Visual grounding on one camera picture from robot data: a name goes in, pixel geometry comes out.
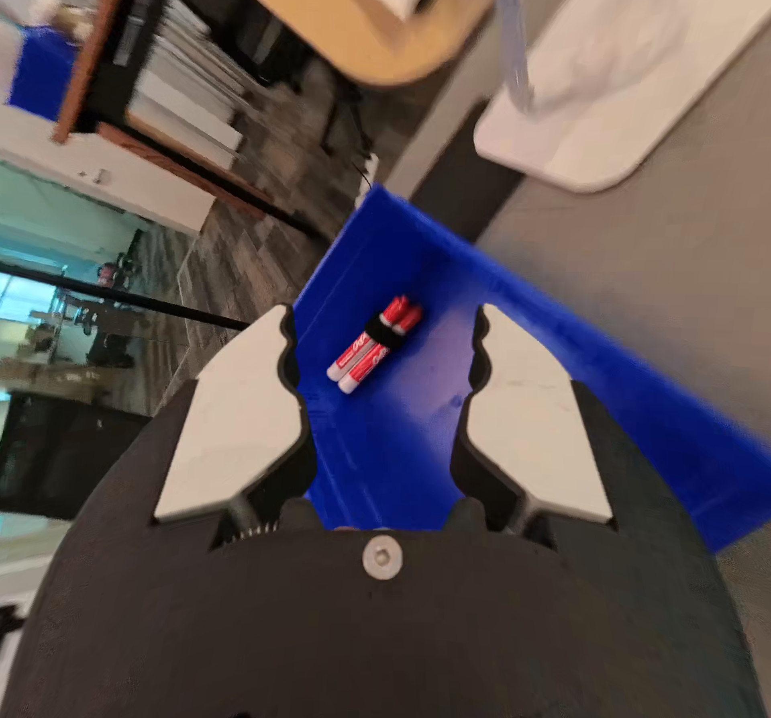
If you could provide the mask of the wooden desk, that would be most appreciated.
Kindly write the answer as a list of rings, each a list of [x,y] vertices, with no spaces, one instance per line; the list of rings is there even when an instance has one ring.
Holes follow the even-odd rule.
[[[433,0],[400,20],[376,0],[257,0],[344,75],[365,86],[417,82],[461,53],[494,0]]]

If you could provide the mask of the red dry erase marker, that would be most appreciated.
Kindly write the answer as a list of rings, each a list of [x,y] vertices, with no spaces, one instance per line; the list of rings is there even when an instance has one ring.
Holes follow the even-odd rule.
[[[373,347],[384,344],[384,341],[394,342],[396,333],[392,329],[409,309],[410,299],[407,295],[400,295],[392,299],[383,311],[370,317],[363,332],[328,367],[328,378],[335,383],[339,382]]]

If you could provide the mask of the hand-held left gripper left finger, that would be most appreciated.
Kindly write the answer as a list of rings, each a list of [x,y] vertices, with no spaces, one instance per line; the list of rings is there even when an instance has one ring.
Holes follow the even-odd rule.
[[[300,392],[294,310],[279,304],[234,337],[195,380],[153,512],[158,524],[215,516],[221,534],[269,534],[318,471]]]

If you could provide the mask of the blue plastic bin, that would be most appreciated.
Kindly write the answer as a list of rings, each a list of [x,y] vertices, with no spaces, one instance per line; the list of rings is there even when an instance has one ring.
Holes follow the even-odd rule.
[[[400,351],[344,395],[327,367],[391,299],[425,311]],[[769,522],[769,447],[630,349],[375,184],[294,303],[299,390],[324,524],[438,530],[460,497],[450,456],[490,303],[585,384],[717,552]]]

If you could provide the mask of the brown frame shelf rack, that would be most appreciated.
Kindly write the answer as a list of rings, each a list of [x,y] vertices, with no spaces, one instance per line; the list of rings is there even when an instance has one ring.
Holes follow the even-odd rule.
[[[194,97],[218,98],[232,118],[259,123],[246,96],[270,93],[196,31],[185,8],[180,0],[99,0],[52,141],[96,135],[215,200],[327,243],[307,217],[285,211],[233,171],[239,145],[230,145],[225,122]]]

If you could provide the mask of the bundled red markers pair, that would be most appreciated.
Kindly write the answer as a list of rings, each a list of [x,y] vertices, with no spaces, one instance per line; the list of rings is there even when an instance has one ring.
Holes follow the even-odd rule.
[[[378,368],[382,361],[393,352],[398,351],[411,331],[418,326],[422,317],[422,307],[410,302],[410,309],[392,329],[392,332],[396,333],[396,340],[394,342],[384,341],[384,344],[376,345],[361,361],[353,366],[338,382],[342,393],[347,395],[353,393]]]

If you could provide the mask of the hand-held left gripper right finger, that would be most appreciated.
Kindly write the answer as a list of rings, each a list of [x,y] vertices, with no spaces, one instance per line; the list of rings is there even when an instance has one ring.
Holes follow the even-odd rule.
[[[490,303],[477,309],[472,349],[450,473],[481,506],[485,528],[525,534],[554,515],[610,524],[612,506],[564,366]]]

